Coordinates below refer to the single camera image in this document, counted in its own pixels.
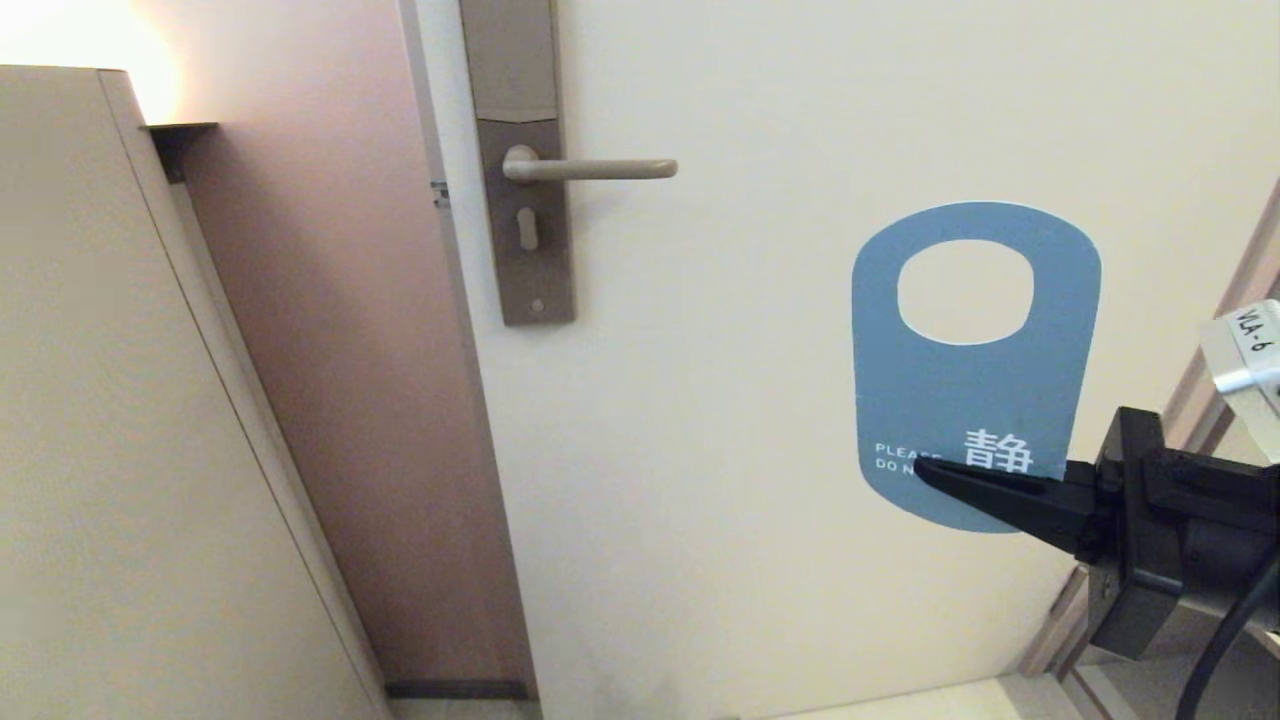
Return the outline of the white and blue door hanger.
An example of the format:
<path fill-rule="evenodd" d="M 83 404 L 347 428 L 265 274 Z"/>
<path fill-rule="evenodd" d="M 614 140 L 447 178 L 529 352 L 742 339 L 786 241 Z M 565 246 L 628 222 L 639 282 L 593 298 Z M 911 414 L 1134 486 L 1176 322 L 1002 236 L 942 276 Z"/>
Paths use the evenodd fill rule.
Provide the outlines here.
<path fill-rule="evenodd" d="M 1023 256 L 1033 292 L 1023 324 L 977 345 L 920 333 L 899 282 L 928 249 L 986 241 Z M 872 236 L 851 278 L 858 461 L 868 486 L 915 516 L 956 530 L 1011 527 L 929 487 L 913 468 L 940 457 L 1061 479 L 1100 304 L 1101 260 L 1078 227 L 1010 202 L 952 202 Z"/>

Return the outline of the white room door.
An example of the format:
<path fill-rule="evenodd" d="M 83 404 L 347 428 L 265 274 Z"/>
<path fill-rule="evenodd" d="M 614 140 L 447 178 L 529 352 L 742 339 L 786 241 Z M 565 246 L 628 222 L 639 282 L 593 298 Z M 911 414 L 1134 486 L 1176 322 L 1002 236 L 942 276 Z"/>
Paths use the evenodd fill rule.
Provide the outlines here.
<path fill-rule="evenodd" d="M 895 507 L 852 272 L 1010 202 L 1101 260 L 1070 455 L 1174 401 L 1280 181 L 1280 0 L 550 0 L 579 314 L 504 323 L 462 0 L 407 0 L 547 720 L 768 717 L 1012 669 L 1071 561 Z"/>

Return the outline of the brown metal lock plate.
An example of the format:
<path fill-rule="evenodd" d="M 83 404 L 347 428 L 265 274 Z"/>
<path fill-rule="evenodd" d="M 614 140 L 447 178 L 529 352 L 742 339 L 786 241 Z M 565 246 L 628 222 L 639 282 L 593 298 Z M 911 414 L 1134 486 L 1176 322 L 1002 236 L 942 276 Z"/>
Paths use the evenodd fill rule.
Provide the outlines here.
<path fill-rule="evenodd" d="M 500 170 L 515 145 L 563 156 L 554 0 L 461 0 L 460 10 L 503 322 L 567 325 L 577 318 L 567 191 Z M 538 215 L 535 252 L 518 246 L 521 208 Z"/>

